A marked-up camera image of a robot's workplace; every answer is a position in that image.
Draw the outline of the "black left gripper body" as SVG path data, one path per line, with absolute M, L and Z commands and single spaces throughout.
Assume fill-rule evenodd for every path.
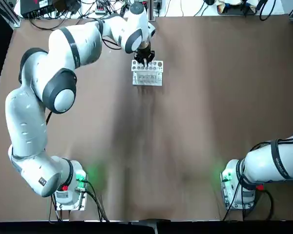
M 138 48 L 137 49 L 137 53 L 143 54 L 144 59 L 147 59 L 149 52 L 150 52 L 151 48 Z

